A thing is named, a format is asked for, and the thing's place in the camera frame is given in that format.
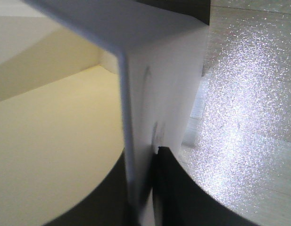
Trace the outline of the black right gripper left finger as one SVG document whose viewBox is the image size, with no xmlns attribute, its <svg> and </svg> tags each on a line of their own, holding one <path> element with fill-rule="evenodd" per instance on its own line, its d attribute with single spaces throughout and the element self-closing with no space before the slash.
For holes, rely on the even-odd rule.
<svg viewBox="0 0 291 226">
<path fill-rule="evenodd" d="M 152 154 L 147 159 L 147 181 L 142 191 L 143 212 L 136 213 L 128 202 L 125 154 L 103 181 L 81 202 L 46 226 L 151 226 L 152 225 Z"/>
</svg>

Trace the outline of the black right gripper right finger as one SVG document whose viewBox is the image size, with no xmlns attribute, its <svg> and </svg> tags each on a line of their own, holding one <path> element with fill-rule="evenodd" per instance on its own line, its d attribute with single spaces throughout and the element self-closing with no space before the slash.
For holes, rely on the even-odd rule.
<svg viewBox="0 0 291 226">
<path fill-rule="evenodd" d="M 204 192 L 168 147 L 153 160 L 153 205 L 157 226 L 253 226 Z"/>
</svg>

